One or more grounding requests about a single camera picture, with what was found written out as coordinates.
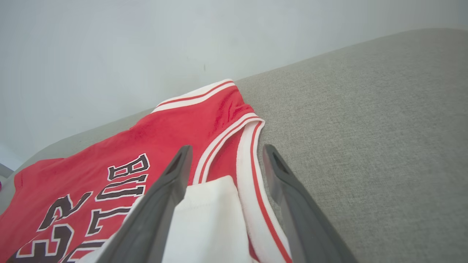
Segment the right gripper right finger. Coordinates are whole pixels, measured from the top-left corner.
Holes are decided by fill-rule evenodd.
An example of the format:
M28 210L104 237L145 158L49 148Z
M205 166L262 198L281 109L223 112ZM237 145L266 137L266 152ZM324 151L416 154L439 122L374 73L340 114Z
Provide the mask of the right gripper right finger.
M281 209L293 263L358 263L273 145L264 145L263 162L270 195Z

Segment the red basketball jersey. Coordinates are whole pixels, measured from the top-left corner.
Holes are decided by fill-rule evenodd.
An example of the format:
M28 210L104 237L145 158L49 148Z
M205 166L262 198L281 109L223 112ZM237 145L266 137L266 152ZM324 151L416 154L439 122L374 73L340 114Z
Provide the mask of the red basketball jersey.
M184 145L188 185L162 263L291 263L257 158L263 126L227 79L76 154L37 161L14 176L0 263L96 263Z

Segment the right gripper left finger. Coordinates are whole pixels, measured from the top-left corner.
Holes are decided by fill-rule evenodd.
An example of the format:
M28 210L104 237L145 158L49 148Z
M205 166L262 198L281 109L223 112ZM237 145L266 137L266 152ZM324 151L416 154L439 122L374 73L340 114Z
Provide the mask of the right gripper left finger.
M162 263L175 207L184 199L193 149L182 146L96 263Z

